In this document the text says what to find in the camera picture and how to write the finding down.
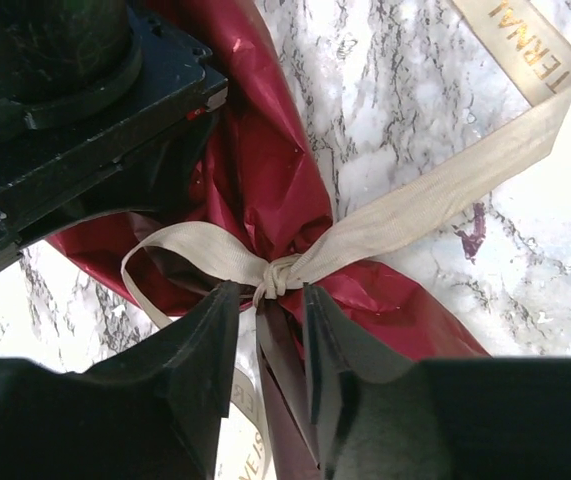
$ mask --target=marble surface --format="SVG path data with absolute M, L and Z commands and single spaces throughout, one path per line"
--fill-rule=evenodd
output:
M 571 0 L 533 3 L 571 42 Z M 338 219 L 528 108 L 445 0 L 259 7 Z M 569 138 L 438 231 L 381 259 L 425 286 L 493 353 L 571 354 Z

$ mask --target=cream ribbon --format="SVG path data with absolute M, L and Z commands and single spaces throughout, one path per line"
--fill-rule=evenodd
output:
M 141 293 L 126 269 L 142 248 L 175 252 L 208 275 L 255 286 L 257 304 L 409 245 L 549 155 L 571 104 L 571 45 L 527 0 L 452 1 L 532 108 L 431 172 L 348 215 L 304 254 L 270 263 L 222 228 L 203 222 L 153 233 L 125 256 L 121 273 L 132 297 L 159 328 L 170 319 Z
M 230 415 L 221 424 L 216 458 L 216 478 L 259 480 L 271 472 L 272 452 L 267 432 L 263 401 L 252 381 L 239 369 L 234 370 Z

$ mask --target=black metal bracket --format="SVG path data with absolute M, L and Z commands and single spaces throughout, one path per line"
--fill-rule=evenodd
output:
M 0 359 L 0 478 L 213 480 L 238 286 L 87 372 Z
M 125 95 L 72 125 L 0 143 L 0 271 L 21 249 L 76 223 L 123 211 L 172 211 L 185 202 L 227 80 L 208 65 L 208 47 L 162 17 L 130 12 L 130 26 L 140 38 L 142 66 Z M 136 70 L 135 61 L 123 65 L 129 73 L 115 73 L 121 83 L 113 85 L 125 85 Z M 92 98 L 84 95 L 61 105 L 81 112 Z
M 571 478 L 571 359 L 414 363 L 305 287 L 323 480 Z
M 130 13 L 130 21 L 135 17 Z M 143 65 L 141 37 L 130 29 L 125 59 L 108 76 L 73 95 L 36 104 L 0 99 L 0 143 L 26 130 L 60 128 L 88 118 L 122 97 L 134 84 Z

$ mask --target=gray marble veining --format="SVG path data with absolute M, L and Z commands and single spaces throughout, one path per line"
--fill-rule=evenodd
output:
M 571 41 L 571 2 L 534 1 Z M 447 1 L 258 2 L 337 219 L 528 107 Z M 382 258 L 494 353 L 571 352 L 571 157 Z
M 571 0 L 534 3 L 571 41 Z M 446 0 L 257 5 L 337 219 L 528 108 Z M 382 260 L 493 353 L 571 354 L 571 148 Z M 253 331 L 241 322 L 237 363 L 249 373 Z M 80 371 L 151 332 L 140 310 L 45 244 L 0 275 L 0 356 Z

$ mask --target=red cellophane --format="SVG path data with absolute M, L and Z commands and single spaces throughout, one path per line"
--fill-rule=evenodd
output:
M 257 255 L 303 253 L 332 224 L 329 197 L 306 141 L 271 38 L 251 0 L 152 0 L 166 18 L 210 46 L 230 79 L 228 103 L 192 179 L 190 202 L 172 223 L 210 222 Z M 134 214 L 88 221 L 51 243 L 82 270 L 131 300 L 120 277 L 124 255 L 159 225 Z M 159 308 L 182 315 L 202 293 L 168 280 L 147 254 L 129 271 Z M 414 281 L 361 261 L 318 282 L 345 313 L 413 359 L 484 355 L 469 332 Z M 281 305 L 300 319 L 302 293 Z

